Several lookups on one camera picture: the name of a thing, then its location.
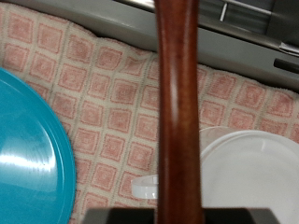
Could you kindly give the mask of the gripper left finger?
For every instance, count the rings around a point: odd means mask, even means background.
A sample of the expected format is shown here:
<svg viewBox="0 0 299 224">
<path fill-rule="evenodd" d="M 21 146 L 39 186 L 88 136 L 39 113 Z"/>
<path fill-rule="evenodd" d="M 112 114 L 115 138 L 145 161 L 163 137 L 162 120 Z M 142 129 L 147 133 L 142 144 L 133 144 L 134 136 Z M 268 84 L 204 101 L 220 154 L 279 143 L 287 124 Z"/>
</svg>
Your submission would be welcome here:
<svg viewBox="0 0 299 224">
<path fill-rule="evenodd" d="M 154 210 L 148 208 L 93 208 L 82 224 L 154 224 Z"/>
</svg>

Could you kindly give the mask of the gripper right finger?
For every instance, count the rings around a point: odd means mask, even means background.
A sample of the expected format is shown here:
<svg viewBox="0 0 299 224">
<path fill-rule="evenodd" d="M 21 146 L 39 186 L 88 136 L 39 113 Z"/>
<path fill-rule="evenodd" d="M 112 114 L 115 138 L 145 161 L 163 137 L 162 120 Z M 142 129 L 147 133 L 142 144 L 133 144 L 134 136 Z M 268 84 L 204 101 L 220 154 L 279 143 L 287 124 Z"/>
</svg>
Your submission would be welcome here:
<svg viewBox="0 0 299 224">
<path fill-rule="evenodd" d="M 205 224 L 280 224 L 267 208 L 205 208 Z"/>
</svg>

